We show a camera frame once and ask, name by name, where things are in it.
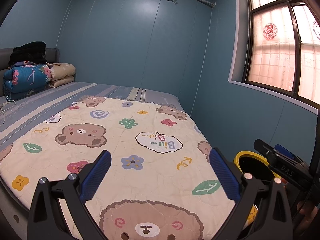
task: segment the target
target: yellow bucket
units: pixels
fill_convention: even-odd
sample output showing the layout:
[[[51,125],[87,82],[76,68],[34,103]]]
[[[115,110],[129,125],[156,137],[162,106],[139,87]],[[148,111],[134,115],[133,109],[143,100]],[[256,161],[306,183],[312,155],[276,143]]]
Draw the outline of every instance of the yellow bucket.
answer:
[[[281,177],[268,168],[268,161],[265,157],[250,151],[239,152],[233,163],[242,173],[249,172],[256,179],[272,180],[274,177]]]

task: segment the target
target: mattress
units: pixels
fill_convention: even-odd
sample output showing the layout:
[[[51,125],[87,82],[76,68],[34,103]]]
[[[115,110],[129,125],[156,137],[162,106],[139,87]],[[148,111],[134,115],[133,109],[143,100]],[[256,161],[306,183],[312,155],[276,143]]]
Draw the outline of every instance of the mattress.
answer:
[[[19,100],[0,128],[0,175],[27,209],[40,177],[64,179],[111,153],[86,202],[109,240],[209,240],[235,205],[209,164],[209,143],[169,94],[72,82]]]

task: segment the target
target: blue gripper pad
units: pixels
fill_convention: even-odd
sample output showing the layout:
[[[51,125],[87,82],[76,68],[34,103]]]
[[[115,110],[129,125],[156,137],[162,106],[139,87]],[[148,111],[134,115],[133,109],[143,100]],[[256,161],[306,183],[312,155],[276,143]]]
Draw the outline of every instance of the blue gripper pad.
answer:
[[[83,204],[87,200],[91,200],[93,198],[104,176],[107,174],[107,171],[111,166],[110,152],[104,151],[104,154],[102,154],[95,162],[96,164],[91,168],[91,171],[88,173],[81,185],[81,194],[79,198]]]
[[[289,152],[286,148],[284,148],[283,146],[281,146],[280,144],[277,144],[275,146],[275,149],[280,152],[281,154],[283,154],[284,156],[287,156],[290,159],[294,159],[293,158],[293,154],[291,152]]]
[[[240,185],[216,149],[210,151],[209,161],[228,199],[233,200],[236,204],[239,203]]]

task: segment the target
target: yellow rim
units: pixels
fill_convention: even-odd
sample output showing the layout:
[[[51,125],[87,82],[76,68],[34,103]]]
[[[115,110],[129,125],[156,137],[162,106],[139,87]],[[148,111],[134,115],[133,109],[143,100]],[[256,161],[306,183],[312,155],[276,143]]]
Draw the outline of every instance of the yellow rim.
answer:
[[[234,160],[233,160],[233,163],[239,168],[239,170],[240,170],[241,172],[242,172],[242,170],[241,170],[240,165],[239,165],[239,159],[240,159],[241,157],[251,157],[251,158],[254,158],[254,159],[258,160],[258,161],[261,161],[261,162],[262,162],[264,165],[266,165],[266,166],[269,165],[269,163],[268,163],[268,161],[267,161],[267,159],[266,159],[265,157],[263,157],[263,156],[261,156],[261,155],[259,155],[259,154],[257,154],[257,153],[254,153],[254,152],[242,151],[242,152],[239,152],[239,153],[236,155],[236,157],[234,158]],[[275,177],[278,177],[278,178],[281,179],[281,177],[280,177],[278,174],[274,173],[273,171],[271,171],[271,172],[273,173],[273,175],[274,175]]]

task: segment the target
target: silver bolt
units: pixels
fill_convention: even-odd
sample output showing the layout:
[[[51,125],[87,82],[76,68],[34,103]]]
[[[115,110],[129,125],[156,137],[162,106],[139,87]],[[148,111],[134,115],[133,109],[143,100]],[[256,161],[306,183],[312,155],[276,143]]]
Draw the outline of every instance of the silver bolt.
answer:
[[[243,174],[243,176],[244,176],[246,179],[252,179],[252,174],[251,174],[251,173],[246,172],[245,174]]]
[[[42,177],[41,179],[39,179],[39,183],[40,184],[44,184],[46,181],[46,178],[45,177]]]
[[[68,176],[68,179],[74,180],[74,179],[76,179],[76,177],[77,177],[77,174],[75,174],[75,173],[70,173],[69,176]]]
[[[276,184],[280,184],[281,183],[281,179],[279,179],[278,177],[275,177],[274,180],[275,180]]]

